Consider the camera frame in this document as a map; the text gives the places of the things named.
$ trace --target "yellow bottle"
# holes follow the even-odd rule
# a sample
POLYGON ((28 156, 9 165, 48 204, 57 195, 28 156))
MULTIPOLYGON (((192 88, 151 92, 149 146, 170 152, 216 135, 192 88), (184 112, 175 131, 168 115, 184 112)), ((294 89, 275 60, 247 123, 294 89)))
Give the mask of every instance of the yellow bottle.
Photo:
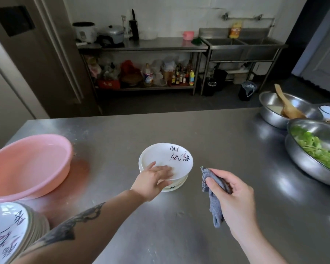
POLYGON ((237 21, 233 23, 231 31, 230 31, 230 38, 231 39, 237 39, 240 35, 242 29, 242 21, 237 21))
POLYGON ((189 85, 191 85, 191 86, 194 85, 194 72, 193 72, 193 69, 189 73, 189 85))

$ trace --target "refrigerator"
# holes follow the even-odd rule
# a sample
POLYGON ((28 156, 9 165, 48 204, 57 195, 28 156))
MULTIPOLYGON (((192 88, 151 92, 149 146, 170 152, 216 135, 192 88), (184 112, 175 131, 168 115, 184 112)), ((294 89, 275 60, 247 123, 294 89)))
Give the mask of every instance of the refrigerator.
POLYGON ((0 43, 50 118, 101 115, 63 0, 0 0, 0 43))

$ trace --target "pink basin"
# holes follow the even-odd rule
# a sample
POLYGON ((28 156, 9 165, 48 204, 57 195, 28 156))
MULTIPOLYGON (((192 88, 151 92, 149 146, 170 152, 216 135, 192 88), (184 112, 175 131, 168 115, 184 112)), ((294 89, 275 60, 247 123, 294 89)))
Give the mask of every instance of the pink basin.
POLYGON ((73 148, 56 134, 23 138, 0 150, 0 202, 34 199, 59 186, 70 170, 73 148))

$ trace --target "blue-gray cloth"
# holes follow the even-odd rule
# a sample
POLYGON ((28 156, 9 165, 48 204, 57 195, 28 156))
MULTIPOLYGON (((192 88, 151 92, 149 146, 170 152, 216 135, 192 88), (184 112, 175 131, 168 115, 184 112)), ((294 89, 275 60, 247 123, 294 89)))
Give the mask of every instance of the blue-gray cloth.
POLYGON ((216 195, 209 189, 206 183, 206 178, 211 177, 215 182, 220 185, 220 187, 227 193, 232 194, 231 187, 222 178, 217 177, 210 169, 201 167, 203 173, 202 180, 202 190, 203 192, 209 192, 210 199, 210 212, 212 213, 212 219, 214 222, 214 227, 219 228, 221 223, 224 221, 224 216, 222 215, 220 201, 217 199, 216 195))

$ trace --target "refrigerator handle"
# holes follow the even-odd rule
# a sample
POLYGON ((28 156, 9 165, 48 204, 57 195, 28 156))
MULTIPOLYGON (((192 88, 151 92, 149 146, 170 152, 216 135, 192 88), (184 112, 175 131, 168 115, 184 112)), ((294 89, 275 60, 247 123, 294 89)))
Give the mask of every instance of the refrigerator handle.
POLYGON ((75 74, 71 68, 71 64, 67 57, 66 51, 62 45, 59 35, 57 34, 55 24, 49 14, 47 6, 44 0, 34 0, 37 9, 41 15, 41 18, 44 22, 45 28, 48 32, 50 40, 56 50, 56 53, 60 59, 61 65, 65 71, 65 74, 70 82, 70 85, 76 95, 76 98, 79 103, 82 103, 82 99, 84 98, 83 92, 78 84, 78 81, 75 77, 75 74))

